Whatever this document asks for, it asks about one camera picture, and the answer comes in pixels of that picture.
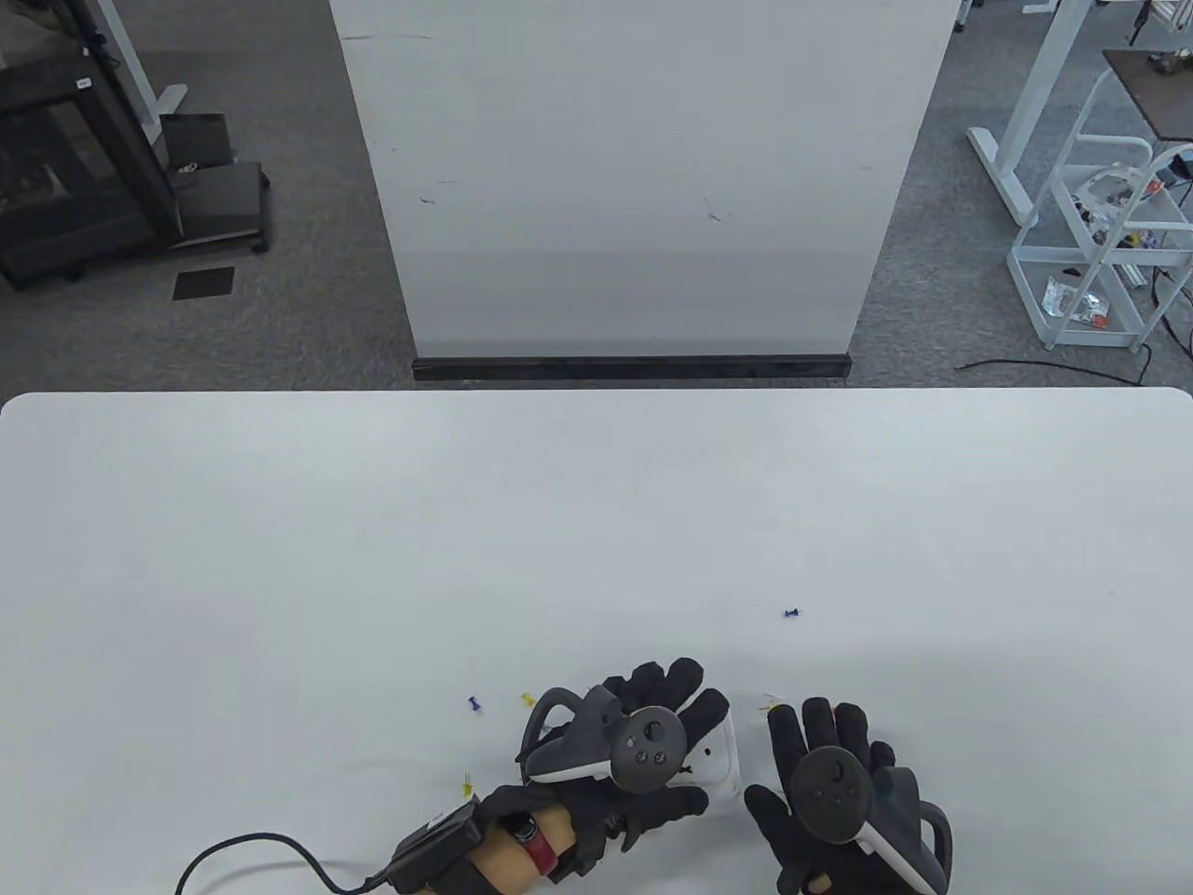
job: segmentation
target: skin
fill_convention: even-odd
[[[537,813],[534,819],[556,854],[562,854],[576,844],[571,817],[564,808],[548,808]],[[484,841],[468,857],[501,895],[525,895],[542,878],[526,851],[496,825],[489,827]],[[808,890],[812,895],[821,895],[830,885],[829,878],[822,876],[809,883]]]

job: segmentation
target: finger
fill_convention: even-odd
[[[805,699],[803,715],[809,749],[841,745],[836,735],[836,722],[833,721],[833,706],[828,704],[828,699],[823,696]]]
[[[676,659],[667,677],[648,693],[650,705],[662,705],[672,711],[692,698],[704,683],[704,668],[694,659]]]
[[[622,700],[622,708],[626,711],[637,711],[643,705],[650,704],[647,697],[662,680],[662,666],[659,662],[647,662],[635,668],[633,674],[622,686],[622,692],[614,692],[613,696]]]
[[[895,767],[895,749],[882,740],[870,747],[870,772],[873,773],[879,767]]]
[[[791,816],[786,802],[779,798],[777,792],[772,792],[766,786],[760,786],[756,783],[752,783],[746,788],[746,810],[749,811],[750,817],[758,823],[758,828],[762,832],[762,835],[766,835],[764,823],[769,826],[768,821],[785,820]]]
[[[679,714],[679,721],[684,726],[687,735],[687,749],[691,752],[696,743],[712,733],[725,716],[729,714],[729,700],[719,690],[705,690]]]
[[[790,705],[775,705],[766,714],[766,723],[771,728],[771,752],[774,754],[774,770],[779,772],[779,785],[790,800],[791,776],[808,754],[808,746],[804,745],[796,710]]]
[[[870,770],[870,722],[861,706],[841,703],[836,706],[836,734],[841,746],[853,753],[861,766]]]
[[[709,809],[709,794],[699,786],[665,786],[648,796],[636,796],[625,804],[626,826],[622,851],[628,852],[642,833],[657,829],[663,823],[704,814]]]
[[[786,864],[779,871],[774,888],[778,889],[779,895],[799,895],[804,890],[804,879],[806,878],[806,864]]]

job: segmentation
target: black electronic device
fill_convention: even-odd
[[[401,895],[414,895],[463,860],[484,839],[484,828],[476,820],[480,804],[474,796],[398,842],[385,868],[389,884]]]
[[[1193,68],[1193,50],[1182,47],[1175,53],[1152,53],[1148,56],[1148,64],[1156,74],[1174,75]]]
[[[543,740],[551,709],[575,714],[561,736]],[[661,705],[626,712],[602,686],[581,699],[555,687],[534,705],[523,735],[523,782],[563,783],[585,777],[612,779],[626,792],[654,792],[684,766],[687,734],[679,716]]]
[[[855,841],[920,895],[948,891],[952,828],[944,811],[920,801],[910,769],[882,767],[871,776],[852,752],[821,746],[796,765],[791,803],[817,839],[833,845]],[[932,827],[931,848],[921,835],[921,821]]]

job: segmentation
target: plastic bag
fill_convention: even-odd
[[[1077,288],[1058,283],[1056,277],[1047,278],[1047,289],[1044,290],[1044,301],[1040,307],[1049,316],[1061,317],[1069,315],[1069,309],[1077,302]],[[1086,292],[1081,298],[1073,319],[1087,323],[1095,329],[1105,329],[1109,326],[1111,305],[1105,298],[1100,298],[1093,292]]]

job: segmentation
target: black stand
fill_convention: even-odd
[[[243,240],[267,252],[270,179],[260,162],[236,161],[224,117],[166,115],[161,126],[183,227],[173,248]]]
[[[255,161],[175,174],[183,239],[173,248],[245,240],[260,254],[270,251],[265,193],[270,179]]]

